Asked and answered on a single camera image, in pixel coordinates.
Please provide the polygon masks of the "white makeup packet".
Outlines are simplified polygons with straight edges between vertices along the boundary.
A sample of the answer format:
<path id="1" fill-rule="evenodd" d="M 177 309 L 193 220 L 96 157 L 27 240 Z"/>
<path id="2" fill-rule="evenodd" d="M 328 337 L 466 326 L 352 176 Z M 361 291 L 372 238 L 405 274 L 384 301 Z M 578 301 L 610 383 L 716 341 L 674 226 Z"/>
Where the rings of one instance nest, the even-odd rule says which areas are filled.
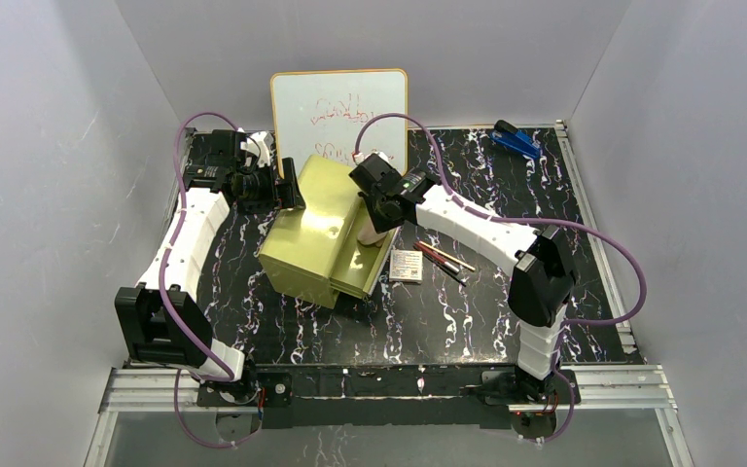
<path id="1" fill-rule="evenodd" d="M 424 256 L 417 250 L 394 249 L 390 254 L 389 280 L 392 282 L 421 283 Z"/>

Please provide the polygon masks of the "green metal drawer chest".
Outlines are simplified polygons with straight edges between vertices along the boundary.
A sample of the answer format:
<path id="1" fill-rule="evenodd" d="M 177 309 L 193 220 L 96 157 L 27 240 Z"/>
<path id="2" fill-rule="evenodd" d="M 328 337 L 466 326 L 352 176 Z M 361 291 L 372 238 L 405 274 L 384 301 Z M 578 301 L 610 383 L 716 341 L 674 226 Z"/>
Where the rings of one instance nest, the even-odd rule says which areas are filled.
<path id="1" fill-rule="evenodd" d="M 342 294 L 374 293 L 398 231 L 379 244 L 358 241 L 370 216 L 350 171 L 318 155 L 304 163 L 298 182 L 306 209 L 279 212 L 258 253 L 275 292 L 327 308 Z"/>

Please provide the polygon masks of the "small round powder puff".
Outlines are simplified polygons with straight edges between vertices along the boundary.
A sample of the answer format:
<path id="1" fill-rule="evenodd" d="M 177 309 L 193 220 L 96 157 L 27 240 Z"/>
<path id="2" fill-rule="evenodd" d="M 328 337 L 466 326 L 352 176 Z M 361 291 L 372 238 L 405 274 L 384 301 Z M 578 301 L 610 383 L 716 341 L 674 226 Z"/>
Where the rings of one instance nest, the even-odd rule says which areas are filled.
<path id="1" fill-rule="evenodd" d="M 360 231 L 357 234 L 357 241 L 363 246 L 376 246 L 381 247 L 384 243 L 384 239 L 389 235 L 388 231 L 378 232 L 371 219 L 366 219 Z"/>

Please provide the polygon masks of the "red lip pencil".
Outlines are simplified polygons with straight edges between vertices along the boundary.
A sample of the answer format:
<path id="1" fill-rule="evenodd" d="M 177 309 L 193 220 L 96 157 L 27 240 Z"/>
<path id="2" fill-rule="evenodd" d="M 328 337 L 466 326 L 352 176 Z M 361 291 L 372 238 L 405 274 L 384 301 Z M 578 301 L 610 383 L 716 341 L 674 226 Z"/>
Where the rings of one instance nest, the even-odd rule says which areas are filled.
<path id="1" fill-rule="evenodd" d="M 415 242 L 415 244 L 413 245 L 413 247 L 415 247 L 415 246 L 419 246 L 421 249 L 429 251 L 439 261 L 444 261 L 447 266 L 449 266 L 451 269 L 453 269 L 454 271 L 456 271 L 458 274 L 460 273 L 461 269 L 457 265 L 455 265 L 453 262 L 451 262 L 450 260 L 448 260 L 448 259 L 446 259 L 446 258 L 444 258 L 444 257 L 442 257 L 440 255 L 438 255 L 437 253 L 435 253 L 433 251 L 430 251 L 429 249 L 426 249 L 425 247 L 419 245 L 417 242 Z"/>

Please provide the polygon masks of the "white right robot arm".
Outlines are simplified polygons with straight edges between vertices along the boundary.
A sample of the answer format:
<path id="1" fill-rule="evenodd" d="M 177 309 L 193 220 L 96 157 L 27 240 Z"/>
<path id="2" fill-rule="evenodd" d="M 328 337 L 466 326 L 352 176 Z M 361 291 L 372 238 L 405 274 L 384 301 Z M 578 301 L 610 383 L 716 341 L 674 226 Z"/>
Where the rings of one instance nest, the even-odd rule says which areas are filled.
<path id="1" fill-rule="evenodd" d="M 503 221 L 493 211 L 448 193 L 440 177 L 400 174 L 378 154 L 349 173 L 381 234 L 410 222 L 445 234 L 490 260 L 510 278 L 508 306 L 519 321 L 514 390 L 541 398 L 552 388 L 558 336 L 577 282 L 565 232 Z"/>

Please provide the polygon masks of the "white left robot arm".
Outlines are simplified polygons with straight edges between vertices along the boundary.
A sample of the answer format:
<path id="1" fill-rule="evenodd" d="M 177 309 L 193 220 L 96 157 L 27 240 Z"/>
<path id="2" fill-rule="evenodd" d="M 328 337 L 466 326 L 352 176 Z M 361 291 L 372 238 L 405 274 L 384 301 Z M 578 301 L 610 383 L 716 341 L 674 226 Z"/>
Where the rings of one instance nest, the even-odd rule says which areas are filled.
<path id="1" fill-rule="evenodd" d="M 243 378 L 245 354 L 214 337 L 196 302 L 197 285 L 217 231 L 240 214 L 302 211 L 295 163 L 271 159 L 266 131 L 223 131 L 224 149 L 179 167 L 176 210 L 154 260 L 114 307 L 133 361 L 184 370 L 205 380 Z"/>

